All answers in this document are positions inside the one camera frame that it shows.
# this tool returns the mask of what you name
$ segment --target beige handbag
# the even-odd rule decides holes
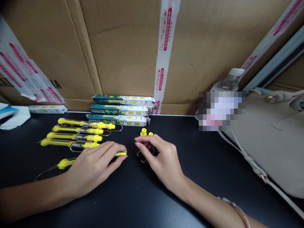
[[[304,212],[268,179],[269,175],[286,193],[304,199],[304,112],[300,106],[304,90],[276,91],[268,96],[252,91],[246,97],[245,114],[231,121],[232,131],[219,134],[304,219]]]

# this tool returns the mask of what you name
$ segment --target packing tape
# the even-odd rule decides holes
[[[292,0],[282,16],[276,22],[274,27],[264,37],[246,62],[242,65],[245,69],[239,80],[248,72],[248,70],[259,60],[259,58],[270,48],[270,46],[287,30],[294,19],[304,8],[304,0]]]
[[[157,108],[153,114],[160,114],[164,99],[167,73],[174,37],[177,14],[180,10],[180,0],[161,0],[161,15],[158,35],[158,55],[156,60],[156,75],[154,84],[154,99]]]
[[[30,60],[13,31],[0,16],[0,72],[24,97],[42,102],[65,103],[63,97]]]

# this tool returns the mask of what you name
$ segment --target bracelet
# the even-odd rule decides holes
[[[248,221],[248,219],[247,219],[246,214],[243,212],[243,210],[242,210],[239,206],[237,206],[235,203],[233,203],[233,202],[231,202],[230,200],[228,200],[227,198],[222,198],[222,200],[223,200],[224,202],[228,203],[230,206],[232,206],[232,207],[234,207],[235,209],[237,209],[237,210],[240,212],[241,216],[242,216],[242,219],[243,219],[243,221],[244,221],[244,223],[245,223],[245,227],[246,227],[246,228],[250,228],[249,221]]]

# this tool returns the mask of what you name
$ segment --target spring scale box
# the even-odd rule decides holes
[[[150,123],[150,118],[143,116],[114,116],[91,113],[86,117],[90,122],[121,124],[124,126],[144,127]]]
[[[107,105],[92,104],[91,113],[102,113],[121,116],[148,116],[153,111],[153,106],[129,106],[129,105]]]
[[[141,105],[150,106],[155,103],[152,97],[136,97],[136,96],[106,96],[95,95],[92,97],[95,104],[102,105]]]
[[[63,114],[67,111],[64,105],[31,105],[28,109],[36,114]]]

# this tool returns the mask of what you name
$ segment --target black table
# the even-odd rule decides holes
[[[64,158],[78,154],[66,148],[42,147],[61,117],[86,120],[84,113],[33,114],[22,126],[0,131],[2,142],[0,187],[24,184]],[[176,145],[186,176],[202,188],[226,197],[246,214],[269,227],[303,227],[304,222],[289,205],[253,173],[241,154],[217,132],[199,132],[194,117],[152,116],[147,132]],[[123,144],[129,157],[104,183],[88,195],[61,208],[23,219],[16,227],[211,227],[184,204],[141,163],[134,138],[141,127],[124,127],[104,137]],[[53,170],[43,178],[64,172]]]

